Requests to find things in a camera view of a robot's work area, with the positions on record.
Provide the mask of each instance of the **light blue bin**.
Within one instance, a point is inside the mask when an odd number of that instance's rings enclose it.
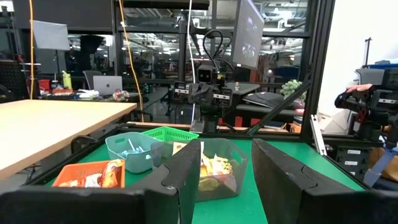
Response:
[[[129,139],[135,148],[141,147],[143,152],[123,154],[124,151],[131,151]],[[141,133],[123,133],[105,139],[110,159],[126,160],[126,170],[138,174],[152,168],[150,146],[158,140]]]

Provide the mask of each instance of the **person's hand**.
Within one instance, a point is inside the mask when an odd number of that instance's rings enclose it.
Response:
[[[347,86],[347,93],[352,93],[354,91],[366,91],[372,87],[372,84],[364,84],[364,85],[352,85],[352,86]]]

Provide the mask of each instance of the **wooden table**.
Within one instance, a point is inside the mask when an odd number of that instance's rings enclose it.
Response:
[[[128,114],[135,103],[22,100],[0,104],[0,180]]]

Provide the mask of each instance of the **green basket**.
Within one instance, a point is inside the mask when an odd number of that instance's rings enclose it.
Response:
[[[170,127],[159,127],[144,131],[142,134],[160,141],[192,140],[199,137],[199,134],[193,134],[188,131],[181,131]]]

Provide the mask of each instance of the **yellow cable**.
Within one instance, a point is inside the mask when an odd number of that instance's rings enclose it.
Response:
[[[129,38],[127,37],[127,32],[126,32],[126,26],[124,23],[124,13],[123,13],[123,0],[119,0],[119,7],[120,7],[120,14],[122,16],[122,22],[123,22],[123,31],[124,31],[124,36],[126,38],[126,42],[127,42],[127,50],[129,51],[129,59],[130,59],[130,65],[131,65],[131,71],[132,74],[134,75],[134,80],[136,81],[136,85],[137,85],[137,90],[138,90],[138,95],[139,95],[139,107],[141,112],[142,111],[142,96],[141,96],[141,91],[139,89],[139,85],[138,85],[138,80],[137,80],[137,75],[136,75],[136,71],[134,71],[134,68],[132,66],[132,56],[131,56],[131,51],[130,51],[130,42],[129,42]],[[141,113],[141,122],[144,122],[144,114]]]
[[[30,99],[33,100],[33,87],[34,87],[34,68],[33,68],[33,4],[32,0],[29,0],[30,7]]]

